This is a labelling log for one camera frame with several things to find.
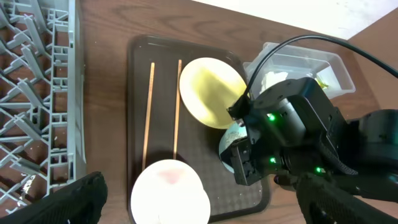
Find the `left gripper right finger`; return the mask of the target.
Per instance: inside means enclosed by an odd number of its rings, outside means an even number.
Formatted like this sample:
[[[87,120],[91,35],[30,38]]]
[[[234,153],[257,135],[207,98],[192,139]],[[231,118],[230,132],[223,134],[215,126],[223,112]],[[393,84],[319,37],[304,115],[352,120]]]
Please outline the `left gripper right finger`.
[[[396,218],[310,173],[299,177],[296,196],[307,223],[397,223]]]

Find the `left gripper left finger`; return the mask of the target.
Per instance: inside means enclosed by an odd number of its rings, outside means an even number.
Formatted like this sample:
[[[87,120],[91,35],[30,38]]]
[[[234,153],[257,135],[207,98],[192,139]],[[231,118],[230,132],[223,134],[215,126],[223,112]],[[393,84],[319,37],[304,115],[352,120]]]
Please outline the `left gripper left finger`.
[[[101,172],[92,172],[6,217],[1,224],[98,223],[108,196]]]

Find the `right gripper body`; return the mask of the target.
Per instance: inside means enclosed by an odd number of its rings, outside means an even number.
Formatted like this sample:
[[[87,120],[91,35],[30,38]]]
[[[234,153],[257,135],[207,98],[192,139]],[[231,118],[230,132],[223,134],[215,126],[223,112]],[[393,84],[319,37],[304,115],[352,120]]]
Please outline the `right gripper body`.
[[[348,124],[315,80],[282,81],[255,100],[243,95],[228,113],[247,132],[226,149],[237,184],[269,174],[348,173],[338,155]]]

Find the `snack wrapper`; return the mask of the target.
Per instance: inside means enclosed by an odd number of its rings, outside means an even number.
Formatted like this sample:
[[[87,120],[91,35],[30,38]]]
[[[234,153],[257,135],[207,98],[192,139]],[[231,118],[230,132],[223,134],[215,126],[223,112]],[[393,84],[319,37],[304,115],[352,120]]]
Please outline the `snack wrapper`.
[[[322,90],[328,89],[329,85],[323,82],[318,75],[315,76],[314,80],[318,83]]]

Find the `white napkin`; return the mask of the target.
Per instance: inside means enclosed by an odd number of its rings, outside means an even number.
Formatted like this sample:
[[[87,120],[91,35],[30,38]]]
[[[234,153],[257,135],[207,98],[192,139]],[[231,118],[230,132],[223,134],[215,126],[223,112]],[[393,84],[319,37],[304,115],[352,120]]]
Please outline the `white napkin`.
[[[265,90],[267,90],[268,88],[270,88],[271,86],[286,80],[287,76],[288,76],[287,72],[279,72],[279,73],[268,72],[268,73],[266,73],[264,75],[264,78],[261,81],[261,90],[259,93],[262,93]]]

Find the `food scraps rice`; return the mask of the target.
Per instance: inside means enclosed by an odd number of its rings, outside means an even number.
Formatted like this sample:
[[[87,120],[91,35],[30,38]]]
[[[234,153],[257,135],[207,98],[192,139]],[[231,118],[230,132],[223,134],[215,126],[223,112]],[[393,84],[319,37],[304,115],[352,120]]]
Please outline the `food scraps rice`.
[[[237,128],[231,127],[231,129],[227,130],[225,136],[225,147],[229,147],[233,141],[245,138],[246,136],[246,128],[239,126]]]

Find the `wooden chopstick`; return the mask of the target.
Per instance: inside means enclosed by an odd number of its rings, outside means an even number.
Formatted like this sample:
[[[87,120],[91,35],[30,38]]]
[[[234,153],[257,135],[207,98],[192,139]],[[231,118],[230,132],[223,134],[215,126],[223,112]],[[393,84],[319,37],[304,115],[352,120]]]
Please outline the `wooden chopstick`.
[[[152,62],[150,65],[149,87],[148,87],[148,94],[147,94],[144,143],[143,143],[143,150],[142,150],[142,171],[144,171],[146,168],[147,147],[148,147],[149,128],[150,128],[150,114],[151,114],[151,106],[152,106],[152,92],[153,92],[153,84],[154,84],[154,72],[155,72],[155,63]]]
[[[173,159],[177,159],[177,146],[178,146],[178,127],[179,127],[179,112],[180,112],[180,76],[182,72],[182,60],[178,60],[177,70],[177,88],[175,97],[175,119],[174,119],[174,144],[173,144]]]

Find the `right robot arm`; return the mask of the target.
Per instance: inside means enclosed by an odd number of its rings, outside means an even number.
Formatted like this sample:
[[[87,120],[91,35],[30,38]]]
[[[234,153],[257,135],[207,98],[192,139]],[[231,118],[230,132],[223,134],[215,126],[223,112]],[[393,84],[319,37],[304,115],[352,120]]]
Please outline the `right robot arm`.
[[[397,200],[397,111],[377,110],[346,120],[312,78],[282,81],[230,110],[246,136],[220,155],[237,184],[273,175],[295,190],[311,173],[364,198]]]

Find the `grey dishwasher rack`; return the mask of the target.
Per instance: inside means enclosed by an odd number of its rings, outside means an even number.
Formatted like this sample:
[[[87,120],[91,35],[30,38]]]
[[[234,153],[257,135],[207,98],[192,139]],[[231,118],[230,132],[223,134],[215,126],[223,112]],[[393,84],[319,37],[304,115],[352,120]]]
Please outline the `grey dishwasher rack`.
[[[77,0],[1,1],[1,216],[86,174]]]

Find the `clear plastic bin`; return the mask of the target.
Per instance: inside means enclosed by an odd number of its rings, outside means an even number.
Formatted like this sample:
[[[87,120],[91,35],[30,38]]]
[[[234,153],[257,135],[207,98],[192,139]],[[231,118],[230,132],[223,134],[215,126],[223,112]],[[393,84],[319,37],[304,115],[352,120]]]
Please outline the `clear plastic bin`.
[[[315,78],[318,75],[329,85],[323,90],[329,99],[356,91],[340,56],[321,50],[286,45],[278,50],[260,69],[250,93],[260,95],[261,81],[268,72],[287,72],[287,79]]]

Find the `pink bowl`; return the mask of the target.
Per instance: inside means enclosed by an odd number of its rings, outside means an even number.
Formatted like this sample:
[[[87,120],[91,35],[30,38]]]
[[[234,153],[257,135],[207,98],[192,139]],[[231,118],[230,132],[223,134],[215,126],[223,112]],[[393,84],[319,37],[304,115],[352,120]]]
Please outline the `pink bowl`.
[[[132,188],[130,207],[137,224],[206,224],[211,213],[210,199],[198,174],[173,159],[144,169]]]

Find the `yellow plate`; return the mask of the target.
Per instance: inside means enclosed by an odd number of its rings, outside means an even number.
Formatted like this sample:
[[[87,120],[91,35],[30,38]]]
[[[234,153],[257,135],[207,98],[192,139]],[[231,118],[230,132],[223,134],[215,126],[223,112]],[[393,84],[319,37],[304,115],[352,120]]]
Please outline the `yellow plate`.
[[[245,89],[245,81],[232,66],[210,57],[189,62],[179,80],[180,97],[190,114],[216,129],[228,129],[233,124],[227,109]]]

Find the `dark brown serving tray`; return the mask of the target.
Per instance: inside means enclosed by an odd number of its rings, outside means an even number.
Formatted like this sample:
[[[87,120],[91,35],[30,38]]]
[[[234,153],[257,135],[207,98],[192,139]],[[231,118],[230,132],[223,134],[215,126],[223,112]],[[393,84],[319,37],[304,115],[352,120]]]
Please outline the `dark brown serving tray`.
[[[178,60],[182,68],[197,58],[211,57],[245,76],[240,58],[233,52],[183,40],[151,35],[132,39],[127,51],[127,191],[142,172],[150,65],[155,63],[150,114],[147,164],[173,158],[175,97]],[[238,185],[221,163],[218,146],[224,130],[196,120],[180,106],[177,159],[199,175],[211,204],[210,222],[220,222],[264,211],[270,202],[269,182]]]

